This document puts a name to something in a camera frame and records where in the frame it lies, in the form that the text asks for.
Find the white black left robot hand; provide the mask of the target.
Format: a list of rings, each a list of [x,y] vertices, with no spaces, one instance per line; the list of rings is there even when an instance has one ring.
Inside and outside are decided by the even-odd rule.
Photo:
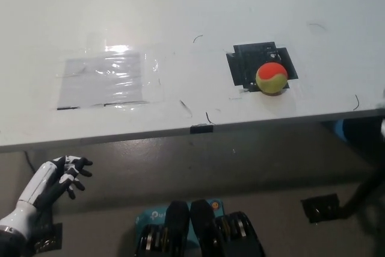
[[[51,207],[64,193],[76,199],[74,189],[84,191],[78,176],[91,177],[87,166],[93,162],[84,157],[65,155],[43,163],[31,178],[19,197],[38,211]]]

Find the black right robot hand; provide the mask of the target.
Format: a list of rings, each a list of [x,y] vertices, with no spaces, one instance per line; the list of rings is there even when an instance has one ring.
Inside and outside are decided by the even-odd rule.
[[[380,104],[380,108],[384,111],[384,91],[383,91],[383,101]],[[384,117],[381,121],[380,132],[383,138],[385,138],[385,118]]]

